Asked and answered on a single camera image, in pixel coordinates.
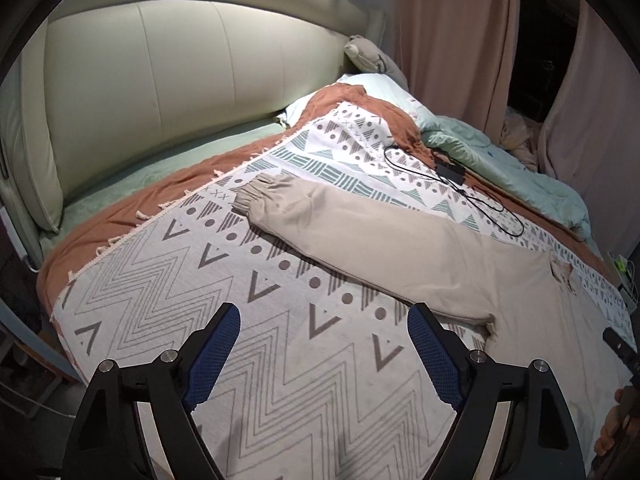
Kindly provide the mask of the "person right hand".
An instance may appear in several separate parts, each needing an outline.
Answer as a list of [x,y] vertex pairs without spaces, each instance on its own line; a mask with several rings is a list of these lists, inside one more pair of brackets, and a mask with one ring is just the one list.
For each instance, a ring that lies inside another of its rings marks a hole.
[[601,427],[600,437],[597,438],[594,445],[594,452],[597,456],[605,455],[615,444],[614,436],[618,428],[620,428],[620,400],[624,394],[623,389],[617,389],[614,393],[614,406],[608,411],[603,426]]

